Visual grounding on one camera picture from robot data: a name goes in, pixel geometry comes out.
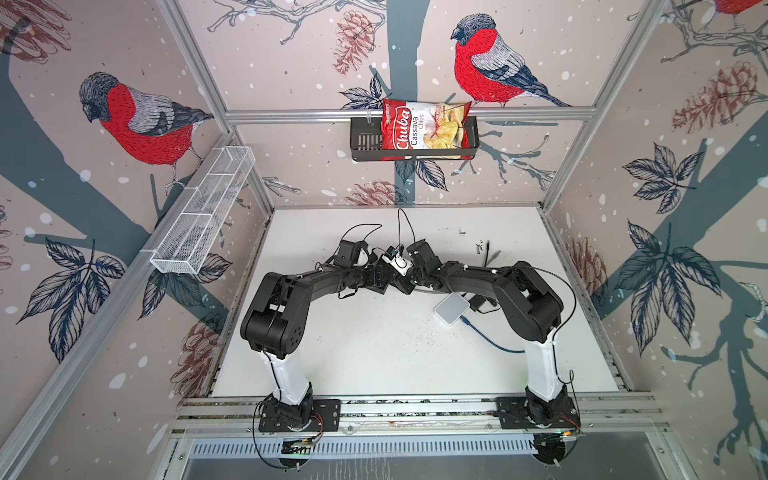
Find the black power adapter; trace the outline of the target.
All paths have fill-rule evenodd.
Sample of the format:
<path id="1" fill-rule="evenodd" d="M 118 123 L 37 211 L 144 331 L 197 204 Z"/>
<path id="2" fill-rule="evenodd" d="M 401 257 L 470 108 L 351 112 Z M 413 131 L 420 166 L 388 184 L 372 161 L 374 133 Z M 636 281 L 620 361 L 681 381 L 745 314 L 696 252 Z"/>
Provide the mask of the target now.
<path id="1" fill-rule="evenodd" d="M 470 309 L 479 314 L 489 314 L 500 309 L 498 303 L 490 298 L 474 295 L 470 300 Z"/>

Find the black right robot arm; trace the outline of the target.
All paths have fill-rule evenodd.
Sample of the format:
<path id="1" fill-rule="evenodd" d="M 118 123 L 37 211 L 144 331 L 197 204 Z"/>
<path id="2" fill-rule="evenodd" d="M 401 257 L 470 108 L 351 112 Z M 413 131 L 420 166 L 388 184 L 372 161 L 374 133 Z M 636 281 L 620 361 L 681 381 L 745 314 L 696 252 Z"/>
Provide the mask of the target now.
<path id="1" fill-rule="evenodd" d="M 547 426 L 567 407 L 567 387 L 557 368 L 554 337 L 561 325 L 563 302 L 536 269 L 525 261 L 508 267 L 474 267 L 441 261 L 420 240 L 407 248 L 408 257 L 384 255 L 388 273 L 381 278 L 404 294 L 428 288 L 448 294 L 471 294 L 494 301 L 513 332 L 526 342 L 527 416 Z"/>

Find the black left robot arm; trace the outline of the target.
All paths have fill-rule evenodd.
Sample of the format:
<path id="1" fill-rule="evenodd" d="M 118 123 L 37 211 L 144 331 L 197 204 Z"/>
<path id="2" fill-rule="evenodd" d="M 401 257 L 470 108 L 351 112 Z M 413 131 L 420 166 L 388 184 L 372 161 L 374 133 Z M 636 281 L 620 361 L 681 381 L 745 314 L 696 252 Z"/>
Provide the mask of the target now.
<path id="1" fill-rule="evenodd" d="M 240 326 L 240 336 L 259 353 L 271 374 L 273 393 L 269 408 L 301 423 L 313 404 L 311 382 L 292 360 L 306 331 L 313 301 L 327 295 L 346 299 L 360 290 L 386 292 L 399 273 L 387 258 L 361 240 L 342 240 L 325 262 L 308 272 L 266 274 Z"/>

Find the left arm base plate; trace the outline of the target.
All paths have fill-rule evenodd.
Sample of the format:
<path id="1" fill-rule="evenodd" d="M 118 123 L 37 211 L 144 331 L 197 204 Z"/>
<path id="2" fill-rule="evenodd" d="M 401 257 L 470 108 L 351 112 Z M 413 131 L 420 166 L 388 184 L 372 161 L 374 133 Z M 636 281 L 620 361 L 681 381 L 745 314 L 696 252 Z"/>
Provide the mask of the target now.
<path id="1" fill-rule="evenodd" d="M 336 432 L 339 428 L 341 402 L 337 399 L 313 400 L 287 405 L 269 397 L 256 414 L 260 433 Z"/>

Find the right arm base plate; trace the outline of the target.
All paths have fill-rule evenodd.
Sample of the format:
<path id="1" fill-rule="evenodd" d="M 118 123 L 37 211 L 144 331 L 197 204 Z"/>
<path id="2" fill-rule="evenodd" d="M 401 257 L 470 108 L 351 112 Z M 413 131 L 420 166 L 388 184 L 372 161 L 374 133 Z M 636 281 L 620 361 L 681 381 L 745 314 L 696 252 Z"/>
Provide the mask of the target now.
<path id="1" fill-rule="evenodd" d="M 547 402 L 531 402 L 523 396 L 499 397 L 495 401 L 493 416 L 498 418 L 501 428 L 554 428 L 573 430 L 581 427 L 581 418 L 573 400 L 566 396 L 553 405 Z"/>

